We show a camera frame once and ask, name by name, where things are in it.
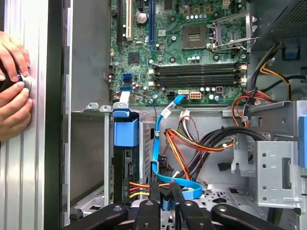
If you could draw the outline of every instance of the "ribbed metal surface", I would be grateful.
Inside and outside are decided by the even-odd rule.
[[[271,40],[307,37],[307,1],[299,0],[286,16],[269,33]]]
[[[29,127],[1,144],[1,230],[43,229],[47,16],[47,0],[5,1],[5,31],[30,54],[34,107]]]

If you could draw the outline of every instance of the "chip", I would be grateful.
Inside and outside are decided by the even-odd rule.
[[[206,47],[206,27],[191,26],[182,29],[183,49],[201,49]]]
[[[140,63],[140,53],[129,53],[128,54],[128,64],[138,65]]]

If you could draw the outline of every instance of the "wire bundle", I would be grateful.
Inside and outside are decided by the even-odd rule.
[[[129,182],[129,198],[133,198],[139,195],[149,196],[150,185],[149,184],[138,184],[134,182]],[[159,187],[166,187],[169,184],[159,184]]]

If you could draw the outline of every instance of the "blue tab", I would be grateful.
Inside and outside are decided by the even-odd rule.
[[[307,116],[298,118],[298,165],[307,169]]]
[[[114,145],[121,147],[139,145],[139,119],[114,123]]]
[[[128,118],[129,115],[130,115],[130,110],[129,109],[114,110],[112,115],[113,115],[113,117]]]

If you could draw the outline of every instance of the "yellow wire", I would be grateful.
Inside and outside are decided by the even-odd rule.
[[[181,133],[177,132],[174,129],[170,129],[170,131],[175,132],[178,136],[180,136],[184,140],[190,142],[192,145],[196,145],[197,147],[200,147],[200,148],[203,148],[203,149],[206,149],[206,150],[219,151],[219,150],[224,150],[225,149],[224,147],[223,148],[210,148],[210,147],[207,147],[207,146],[204,146],[204,145],[199,145],[198,143],[196,143],[196,142],[186,138],[185,136],[183,136]]]
[[[175,145],[174,145],[174,143],[173,143],[173,141],[172,141],[172,138],[170,137],[169,134],[167,134],[166,139],[167,139],[167,141],[168,141],[168,143],[169,143],[169,145],[170,145],[170,148],[171,148],[173,154],[175,155],[175,157],[176,157],[176,159],[177,159],[177,161],[178,161],[180,167],[181,167],[182,170],[184,171],[184,174],[186,175],[187,180],[190,180],[189,174],[188,174],[188,172],[186,171],[186,169],[185,169],[185,167],[184,167],[184,164],[183,164],[183,162],[182,162],[182,160],[181,160],[181,158],[180,158],[180,156],[179,156],[179,153],[177,152],[176,147],[175,147]]]
[[[133,198],[133,197],[138,196],[138,195],[149,196],[150,194],[149,194],[149,193],[142,193],[142,192],[139,192],[139,193],[134,193],[134,194],[132,194],[131,196],[129,196],[129,198]]]
[[[267,69],[265,68],[265,65],[267,63],[264,63],[264,65],[260,68],[260,73],[263,73],[263,74],[268,74],[268,75],[273,75],[273,76],[276,76],[278,78],[280,78],[283,82],[285,82],[287,84],[287,86],[291,89],[291,85],[290,83],[288,83],[281,75],[279,75],[278,73],[270,70],[270,69]],[[290,91],[288,91],[288,98],[289,100],[291,99],[291,95],[290,95]]]

